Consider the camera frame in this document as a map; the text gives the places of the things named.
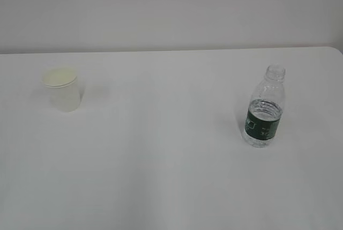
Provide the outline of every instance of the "white wall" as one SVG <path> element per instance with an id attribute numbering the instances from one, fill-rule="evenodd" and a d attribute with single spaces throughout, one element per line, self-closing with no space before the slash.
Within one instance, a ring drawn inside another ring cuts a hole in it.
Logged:
<path id="1" fill-rule="evenodd" d="M 330 44 L 343 0 L 0 0 L 0 53 Z"/>

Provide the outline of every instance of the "water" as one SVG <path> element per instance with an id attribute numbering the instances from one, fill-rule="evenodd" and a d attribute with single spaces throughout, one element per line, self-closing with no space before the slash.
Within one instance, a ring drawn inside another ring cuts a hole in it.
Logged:
<path id="1" fill-rule="evenodd" d="M 268 146 L 274 138 L 281 115 L 282 109 L 274 102 L 261 99 L 251 101 L 243 138 L 254 147 Z"/>

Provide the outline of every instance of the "table surface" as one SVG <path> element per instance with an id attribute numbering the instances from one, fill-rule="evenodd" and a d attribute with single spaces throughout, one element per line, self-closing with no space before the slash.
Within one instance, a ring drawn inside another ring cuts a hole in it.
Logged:
<path id="1" fill-rule="evenodd" d="M 286 108 L 240 134 L 271 63 Z M 80 107 L 40 77 L 78 71 Z M 343 56 L 329 47 L 0 55 L 3 230 L 343 229 Z"/>

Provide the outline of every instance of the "paper cup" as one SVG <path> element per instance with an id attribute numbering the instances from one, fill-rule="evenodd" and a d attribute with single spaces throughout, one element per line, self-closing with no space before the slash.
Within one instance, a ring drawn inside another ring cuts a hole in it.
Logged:
<path id="1" fill-rule="evenodd" d="M 80 90 L 77 74 L 69 68 L 57 68 L 46 72 L 42 77 L 43 84 L 50 91 L 50 101 L 55 108 L 70 112 L 80 105 Z"/>

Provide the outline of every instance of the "plastic water bottle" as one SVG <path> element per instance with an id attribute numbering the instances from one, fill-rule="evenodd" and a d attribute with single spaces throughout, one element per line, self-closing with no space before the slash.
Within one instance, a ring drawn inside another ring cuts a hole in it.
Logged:
<path id="1" fill-rule="evenodd" d="M 285 72 L 280 65 L 270 65 L 251 96 L 242 135 L 254 147 L 268 146 L 275 136 L 285 105 Z"/>

